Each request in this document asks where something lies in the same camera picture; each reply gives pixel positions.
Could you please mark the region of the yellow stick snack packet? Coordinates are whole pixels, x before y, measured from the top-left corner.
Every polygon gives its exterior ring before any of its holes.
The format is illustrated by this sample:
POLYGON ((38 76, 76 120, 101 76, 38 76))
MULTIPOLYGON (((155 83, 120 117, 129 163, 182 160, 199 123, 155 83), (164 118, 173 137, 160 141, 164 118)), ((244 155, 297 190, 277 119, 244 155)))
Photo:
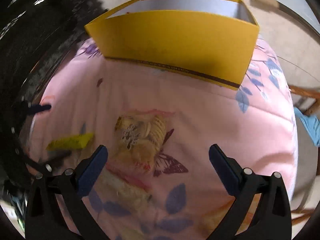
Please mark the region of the yellow stick snack packet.
POLYGON ((76 134, 52 140, 46 147, 48 151, 73 151, 84 149, 94 138, 94 133, 76 134))

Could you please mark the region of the blue cloth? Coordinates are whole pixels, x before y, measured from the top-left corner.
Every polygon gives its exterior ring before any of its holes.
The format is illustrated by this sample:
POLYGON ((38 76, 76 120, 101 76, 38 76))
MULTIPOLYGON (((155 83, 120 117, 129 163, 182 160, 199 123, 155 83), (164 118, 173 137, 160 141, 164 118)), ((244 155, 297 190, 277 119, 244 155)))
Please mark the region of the blue cloth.
POLYGON ((302 122, 310 139, 316 147, 320 146, 320 122, 317 116, 304 115, 297 107, 294 107, 295 116, 302 122))

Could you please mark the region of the beige cookie snack packet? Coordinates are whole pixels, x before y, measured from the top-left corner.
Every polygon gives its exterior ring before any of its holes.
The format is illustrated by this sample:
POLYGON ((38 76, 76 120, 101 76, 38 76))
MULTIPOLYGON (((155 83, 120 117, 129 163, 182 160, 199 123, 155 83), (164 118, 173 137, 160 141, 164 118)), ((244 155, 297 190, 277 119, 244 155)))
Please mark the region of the beige cookie snack packet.
POLYGON ((168 113, 131 112, 121 115, 114 127, 111 161, 118 168, 149 173, 168 131, 168 113))

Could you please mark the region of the pink floral tablecloth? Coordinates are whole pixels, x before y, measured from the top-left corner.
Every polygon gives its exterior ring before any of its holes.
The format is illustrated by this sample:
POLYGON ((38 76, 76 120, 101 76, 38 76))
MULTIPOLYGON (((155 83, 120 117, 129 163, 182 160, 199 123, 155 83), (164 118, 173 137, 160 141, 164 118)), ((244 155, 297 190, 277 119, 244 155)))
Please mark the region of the pink floral tablecloth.
POLYGON ((56 139, 94 133, 58 165, 76 167, 99 146, 106 166, 84 203, 111 239, 205 239, 233 198, 208 156, 212 144, 255 173, 282 175, 289 196, 297 174, 297 130, 278 58, 261 37, 236 91, 176 73, 107 60, 92 39, 48 83, 34 116, 28 150, 36 162, 53 156, 56 139), (165 141, 149 173, 111 161, 114 127, 131 112, 168 113, 165 141))

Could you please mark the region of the yellow cardboard box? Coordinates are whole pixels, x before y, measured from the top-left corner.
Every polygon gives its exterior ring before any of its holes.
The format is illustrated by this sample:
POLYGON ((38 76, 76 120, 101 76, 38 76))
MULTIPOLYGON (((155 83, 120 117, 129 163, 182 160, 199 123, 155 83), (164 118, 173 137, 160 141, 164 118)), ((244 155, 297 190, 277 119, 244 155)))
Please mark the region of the yellow cardboard box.
POLYGON ((243 0, 131 0, 85 26, 108 59, 237 90, 259 25, 243 0))

